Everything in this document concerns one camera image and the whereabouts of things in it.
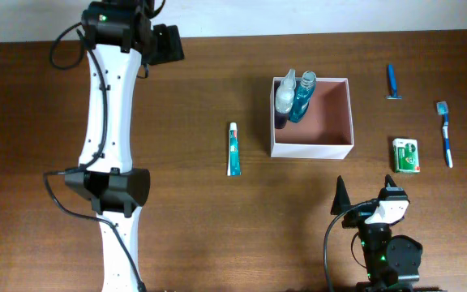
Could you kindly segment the blue mouthwash bottle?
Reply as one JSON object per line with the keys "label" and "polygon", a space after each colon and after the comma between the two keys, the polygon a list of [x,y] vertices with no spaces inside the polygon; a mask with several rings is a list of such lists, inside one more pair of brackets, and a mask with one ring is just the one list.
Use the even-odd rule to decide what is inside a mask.
{"label": "blue mouthwash bottle", "polygon": [[289,112],[289,120],[299,123],[307,112],[311,97],[316,86],[316,74],[313,71],[306,71],[300,80],[300,84],[295,94],[293,106]]}

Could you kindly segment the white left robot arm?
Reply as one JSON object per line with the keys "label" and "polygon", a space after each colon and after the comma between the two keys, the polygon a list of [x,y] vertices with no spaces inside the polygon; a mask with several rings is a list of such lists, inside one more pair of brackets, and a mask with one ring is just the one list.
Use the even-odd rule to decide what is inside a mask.
{"label": "white left robot arm", "polygon": [[151,177],[133,166],[131,114],[138,72],[184,58],[177,26],[151,23],[162,8],[153,0],[95,1],[74,26],[91,74],[88,125],[78,165],[63,176],[101,228],[104,291],[146,289],[138,228]]}

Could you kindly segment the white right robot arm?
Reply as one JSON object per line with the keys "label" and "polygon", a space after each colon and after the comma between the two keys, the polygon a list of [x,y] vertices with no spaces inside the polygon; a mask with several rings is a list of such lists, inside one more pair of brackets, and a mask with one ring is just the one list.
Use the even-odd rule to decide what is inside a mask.
{"label": "white right robot arm", "polygon": [[419,281],[422,244],[405,236],[392,234],[392,227],[404,220],[410,201],[404,189],[390,175],[375,199],[351,204],[342,177],[336,181],[336,193],[330,213],[344,229],[355,229],[360,239],[368,281],[359,282],[356,291],[412,291]]}

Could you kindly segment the green soap bar box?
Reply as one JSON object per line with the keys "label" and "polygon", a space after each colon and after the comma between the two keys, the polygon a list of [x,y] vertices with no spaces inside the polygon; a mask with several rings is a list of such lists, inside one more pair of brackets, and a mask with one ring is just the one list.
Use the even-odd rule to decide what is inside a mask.
{"label": "green soap bar box", "polygon": [[418,142],[412,139],[396,138],[392,141],[394,171],[416,174],[420,172]]}

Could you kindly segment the purple foam soap dispenser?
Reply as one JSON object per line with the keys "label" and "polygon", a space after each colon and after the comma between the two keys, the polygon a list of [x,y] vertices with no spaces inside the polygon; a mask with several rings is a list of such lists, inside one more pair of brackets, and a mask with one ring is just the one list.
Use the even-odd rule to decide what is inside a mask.
{"label": "purple foam soap dispenser", "polygon": [[292,109],[295,97],[296,71],[290,69],[285,78],[281,81],[275,95],[275,128],[283,129],[289,119],[289,112]]}

